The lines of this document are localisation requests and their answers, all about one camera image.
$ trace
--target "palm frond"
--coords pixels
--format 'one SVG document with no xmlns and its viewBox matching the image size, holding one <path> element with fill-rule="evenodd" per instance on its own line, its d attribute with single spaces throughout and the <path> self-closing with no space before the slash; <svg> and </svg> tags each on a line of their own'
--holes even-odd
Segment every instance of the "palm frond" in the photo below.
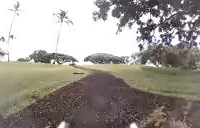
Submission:
<svg viewBox="0 0 200 128">
<path fill-rule="evenodd" d="M 68 26 L 70 25 L 70 23 L 68 21 L 65 21 L 65 23 L 67 23 Z"/>
<path fill-rule="evenodd" d="M 0 42 L 5 42 L 6 40 L 5 40 L 5 38 L 2 36 L 1 38 L 0 38 Z"/>
<path fill-rule="evenodd" d="M 20 7 L 20 3 L 19 3 L 19 2 L 17 2 L 17 4 L 16 4 L 16 5 L 14 5 L 14 9 L 15 9 L 15 10 L 18 10 L 18 9 L 19 9 L 19 7 Z"/>
<path fill-rule="evenodd" d="M 9 38 L 10 39 L 14 39 L 15 37 L 14 37 L 14 35 L 10 35 Z"/>
<path fill-rule="evenodd" d="M 14 9 L 8 9 L 8 10 L 10 10 L 10 11 L 15 11 Z"/>
<path fill-rule="evenodd" d="M 63 13 L 64 11 L 60 9 L 60 13 Z"/>
<path fill-rule="evenodd" d="M 59 16 L 59 15 L 57 15 L 56 13 L 53 13 L 53 16 L 56 16 L 56 17 L 60 18 L 60 16 Z"/>
<path fill-rule="evenodd" d="M 65 11 L 65 12 L 64 12 L 65 16 L 67 15 L 67 13 L 68 13 L 68 11 Z"/>
<path fill-rule="evenodd" d="M 74 25 L 73 21 L 71 21 L 71 20 L 68 20 L 67 22 L 69 22 L 70 24 Z"/>
<path fill-rule="evenodd" d="M 65 16 L 64 18 L 69 20 L 69 17 L 68 17 L 68 16 Z"/>
<path fill-rule="evenodd" d="M 65 14 L 64 14 L 64 16 L 63 16 L 63 17 L 67 17 L 67 13 L 68 13 L 68 11 L 66 11 L 66 12 L 65 12 Z"/>
</svg>

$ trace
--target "grass field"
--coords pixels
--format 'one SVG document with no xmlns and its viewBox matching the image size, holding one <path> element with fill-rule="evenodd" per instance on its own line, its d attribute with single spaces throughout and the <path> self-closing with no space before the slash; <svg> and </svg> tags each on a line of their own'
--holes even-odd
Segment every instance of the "grass field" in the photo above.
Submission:
<svg viewBox="0 0 200 128">
<path fill-rule="evenodd" d="M 200 72 L 138 65 L 86 65 L 107 71 L 130 86 L 152 93 L 200 100 Z"/>
<path fill-rule="evenodd" d="M 0 111 L 4 116 L 31 104 L 38 98 L 81 79 L 84 72 L 69 65 L 0 63 Z"/>
</svg>

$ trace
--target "palm tree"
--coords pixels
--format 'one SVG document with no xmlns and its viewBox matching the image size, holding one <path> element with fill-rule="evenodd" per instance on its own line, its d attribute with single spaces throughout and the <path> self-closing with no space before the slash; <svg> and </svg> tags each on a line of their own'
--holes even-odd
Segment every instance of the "palm tree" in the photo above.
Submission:
<svg viewBox="0 0 200 128">
<path fill-rule="evenodd" d="M 13 24 L 14 24 L 15 16 L 16 16 L 16 15 L 19 16 L 19 11 L 21 11 L 21 10 L 19 10 L 19 7 L 20 7 L 20 3 L 17 2 L 15 5 L 13 5 L 13 9 L 8 9 L 8 10 L 14 12 L 14 16 L 13 16 L 13 19 L 12 19 L 12 22 L 11 22 L 11 26 L 10 26 L 10 30 L 9 30 L 7 39 L 5 39 L 4 37 L 1 37 L 1 38 L 0 38 L 0 41 L 2 41 L 2 42 L 7 42 L 7 55 L 8 55 L 8 59 L 7 59 L 7 60 L 8 60 L 8 62 L 10 61 L 10 55 L 9 55 L 10 39 L 13 39 L 13 38 L 14 38 L 14 36 L 11 35 L 11 30 L 12 30 L 12 26 L 13 26 Z"/>
<path fill-rule="evenodd" d="M 55 49 L 55 62 L 57 62 L 57 48 L 58 48 L 58 43 L 59 43 L 62 24 L 63 23 L 67 23 L 68 25 L 70 25 L 70 24 L 73 25 L 73 22 L 68 18 L 67 11 L 60 10 L 59 13 L 54 13 L 53 15 L 56 16 L 59 19 L 59 21 L 57 23 L 60 23 L 60 30 L 58 32 L 57 42 L 56 42 L 56 49 Z"/>
</svg>

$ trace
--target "leaf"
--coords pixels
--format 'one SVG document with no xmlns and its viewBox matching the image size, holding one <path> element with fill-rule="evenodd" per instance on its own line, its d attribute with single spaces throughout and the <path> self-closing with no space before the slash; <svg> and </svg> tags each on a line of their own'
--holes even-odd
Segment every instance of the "leaf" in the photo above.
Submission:
<svg viewBox="0 0 200 128">
<path fill-rule="evenodd" d="M 65 23 L 67 23 L 68 26 L 70 25 L 70 23 L 68 21 L 65 21 Z"/>
<path fill-rule="evenodd" d="M 56 17 L 58 17 L 60 19 L 60 16 L 58 14 L 56 14 L 56 13 L 53 13 L 53 16 L 56 16 Z"/>
<path fill-rule="evenodd" d="M 14 37 L 14 35 L 10 35 L 9 38 L 10 39 L 14 39 L 15 37 Z"/>
<path fill-rule="evenodd" d="M 138 47 L 139 47 L 140 51 L 142 51 L 144 49 L 144 46 L 142 44 L 139 44 Z"/>
<path fill-rule="evenodd" d="M 68 20 L 68 22 L 69 22 L 70 24 L 74 25 L 73 21 L 71 21 L 71 20 Z"/>
<path fill-rule="evenodd" d="M 1 38 L 0 38 L 0 42 L 5 42 L 6 40 L 5 40 L 5 38 L 2 36 Z"/>
<path fill-rule="evenodd" d="M 15 11 L 14 9 L 8 9 L 8 10 L 10 10 L 10 11 Z"/>
<path fill-rule="evenodd" d="M 128 27 L 129 27 L 129 29 L 132 29 L 133 23 L 134 23 L 134 22 L 130 22 L 130 23 L 128 23 Z"/>
<path fill-rule="evenodd" d="M 168 44 L 174 40 L 174 37 L 178 37 L 180 41 L 191 42 L 200 36 L 198 32 L 200 31 L 200 0 L 107 0 L 105 2 L 96 0 L 94 4 L 99 9 L 92 13 L 95 21 L 107 20 L 110 12 L 119 21 L 119 27 L 130 28 L 132 26 L 130 22 L 135 21 L 134 24 L 137 25 L 137 32 L 139 32 L 137 36 L 141 34 L 140 41 L 146 40 L 148 44 L 155 30 L 158 32 L 154 35 L 156 38 L 161 34 L 172 34 L 171 36 L 165 35 L 161 39 Z"/>
<path fill-rule="evenodd" d="M 18 9 L 19 9 L 19 7 L 20 7 L 20 3 L 19 3 L 19 2 L 17 2 L 17 4 L 16 4 L 16 5 L 14 5 L 14 9 L 15 9 L 15 10 L 18 10 Z"/>
</svg>

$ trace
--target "bush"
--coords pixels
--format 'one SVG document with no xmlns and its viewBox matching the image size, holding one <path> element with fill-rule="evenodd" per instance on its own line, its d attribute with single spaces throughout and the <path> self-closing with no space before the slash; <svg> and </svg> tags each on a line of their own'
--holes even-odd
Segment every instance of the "bush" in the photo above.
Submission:
<svg viewBox="0 0 200 128">
<path fill-rule="evenodd" d="M 180 66 L 180 57 L 179 51 L 175 48 L 165 49 L 165 58 L 164 65 L 165 67 L 179 67 Z"/>
<path fill-rule="evenodd" d="M 27 59 L 27 58 L 19 58 L 17 61 L 19 61 L 19 62 L 29 62 L 29 59 Z"/>
<path fill-rule="evenodd" d="M 69 64 L 69 65 L 76 65 L 75 63 L 71 63 L 71 64 Z"/>
</svg>

